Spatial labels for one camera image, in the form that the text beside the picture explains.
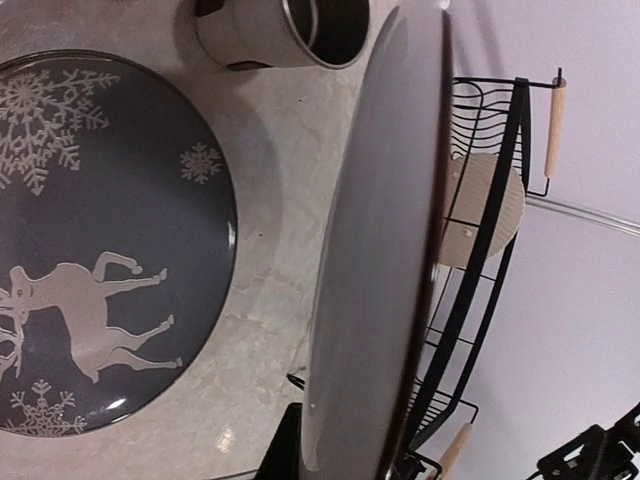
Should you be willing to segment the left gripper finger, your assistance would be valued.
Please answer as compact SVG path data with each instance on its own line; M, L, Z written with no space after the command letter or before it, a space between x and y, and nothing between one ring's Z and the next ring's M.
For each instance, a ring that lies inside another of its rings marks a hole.
M290 403L257 470L257 480L298 480L302 404Z

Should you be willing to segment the white cup with wood band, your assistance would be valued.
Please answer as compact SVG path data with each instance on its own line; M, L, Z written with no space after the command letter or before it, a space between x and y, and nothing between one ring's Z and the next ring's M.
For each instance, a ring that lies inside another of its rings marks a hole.
M320 66L342 70L362 54L368 1L197 1L202 48L231 71Z

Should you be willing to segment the white plate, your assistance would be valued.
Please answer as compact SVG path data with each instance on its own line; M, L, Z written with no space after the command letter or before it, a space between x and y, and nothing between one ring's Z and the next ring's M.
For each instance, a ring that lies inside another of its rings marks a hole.
M440 244L451 80L448 13L400 2L369 57L327 224L303 479L382 479L399 450Z

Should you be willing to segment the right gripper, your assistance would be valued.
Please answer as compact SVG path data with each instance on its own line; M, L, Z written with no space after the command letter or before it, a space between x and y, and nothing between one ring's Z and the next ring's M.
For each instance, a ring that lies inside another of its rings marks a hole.
M529 479L636 479L639 468L639 405L611 428L592 425L544 456Z

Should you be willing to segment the grey plate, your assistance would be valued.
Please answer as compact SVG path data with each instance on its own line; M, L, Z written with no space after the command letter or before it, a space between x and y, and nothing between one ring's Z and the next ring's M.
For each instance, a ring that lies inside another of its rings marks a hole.
M1 65L1 428L97 430L203 349L236 260L221 146L158 73L88 50Z

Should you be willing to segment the gold patterned plate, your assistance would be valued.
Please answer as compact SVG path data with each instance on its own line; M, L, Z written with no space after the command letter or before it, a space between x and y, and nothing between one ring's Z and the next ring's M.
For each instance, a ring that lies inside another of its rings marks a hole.
M496 155L472 153L450 160L445 196L444 239L439 263L448 267L468 265L487 204ZM500 195L500 211L487 256L497 255L515 237L524 214L525 189L521 176L510 168L505 192Z

